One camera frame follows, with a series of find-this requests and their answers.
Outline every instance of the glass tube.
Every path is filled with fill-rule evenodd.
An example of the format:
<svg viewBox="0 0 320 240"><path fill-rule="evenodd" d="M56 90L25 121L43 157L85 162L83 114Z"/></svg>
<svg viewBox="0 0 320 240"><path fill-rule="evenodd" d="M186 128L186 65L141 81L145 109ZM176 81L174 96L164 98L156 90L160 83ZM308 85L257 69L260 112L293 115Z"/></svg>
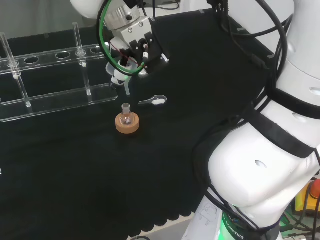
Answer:
<svg viewBox="0 0 320 240"><path fill-rule="evenodd" d="M21 78L21 72L18 68L18 61L15 60L11 48L9 46L8 40L6 38L6 35L3 32L0 32L0 38L2 42L3 49L5 51L5 54L8 58L8 66L11 68L13 78L16 80L16 83L18 84L18 87L20 89L21 95L24 99L25 105L30 108L31 103L24 85L24 82L22 81Z"/></svg>

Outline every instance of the yellow base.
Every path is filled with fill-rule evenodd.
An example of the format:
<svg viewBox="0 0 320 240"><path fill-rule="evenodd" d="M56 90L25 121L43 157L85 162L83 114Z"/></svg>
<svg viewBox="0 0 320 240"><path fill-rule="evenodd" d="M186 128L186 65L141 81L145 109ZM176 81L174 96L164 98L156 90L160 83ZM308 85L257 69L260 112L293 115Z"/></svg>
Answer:
<svg viewBox="0 0 320 240"><path fill-rule="evenodd" d="M297 212L301 212L304 210L304 205L305 205L305 198L306 198L306 193L308 189L309 183L298 193L298 195L295 197L295 210ZM317 199L313 198L312 196L309 195L308 197L308 202L306 205L306 210L316 210L316 204L317 204Z"/></svg>

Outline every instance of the red emergency stop button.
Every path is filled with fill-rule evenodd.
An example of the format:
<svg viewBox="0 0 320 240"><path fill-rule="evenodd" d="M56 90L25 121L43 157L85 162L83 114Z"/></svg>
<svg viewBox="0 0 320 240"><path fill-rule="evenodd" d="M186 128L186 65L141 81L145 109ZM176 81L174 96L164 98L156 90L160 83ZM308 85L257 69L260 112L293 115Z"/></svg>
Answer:
<svg viewBox="0 0 320 240"><path fill-rule="evenodd" d="M319 198L320 196L320 179L317 179L314 181L314 183L311 186L310 194L315 199Z"/></svg>

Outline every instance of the black strap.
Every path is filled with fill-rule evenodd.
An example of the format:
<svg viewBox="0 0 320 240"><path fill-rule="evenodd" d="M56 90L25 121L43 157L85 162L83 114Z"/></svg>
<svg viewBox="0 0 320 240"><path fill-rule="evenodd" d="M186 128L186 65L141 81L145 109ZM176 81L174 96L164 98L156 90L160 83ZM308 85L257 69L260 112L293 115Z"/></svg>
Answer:
<svg viewBox="0 0 320 240"><path fill-rule="evenodd" d="M315 151L314 148L296 139L278 124L258 113L252 104L246 109L242 117L271 143L289 154L305 159Z"/></svg>
<svg viewBox="0 0 320 240"><path fill-rule="evenodd" d="M301 101L300 99L272 86L271 80L268 81L265 89L269 98L286 109L307 118L320 120L319 106Z"/></svg>

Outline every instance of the white wall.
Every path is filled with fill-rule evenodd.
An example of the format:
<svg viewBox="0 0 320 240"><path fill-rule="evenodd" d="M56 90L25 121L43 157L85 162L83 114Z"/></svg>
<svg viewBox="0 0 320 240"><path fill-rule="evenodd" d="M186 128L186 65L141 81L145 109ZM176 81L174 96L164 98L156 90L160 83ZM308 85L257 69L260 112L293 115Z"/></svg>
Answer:
<svg viewBox="0 0 320 240"><path fill-rule="evenodd" d="M265 0L281 22L294 12L294 0ZM207 0L181 0L181 11L196 11L210 8ZM229 0L230 16L250 33L257 33L274 27L273 22L256 0ZM279 41L277 32L258 37L268 49L275 52Z"/></svg>

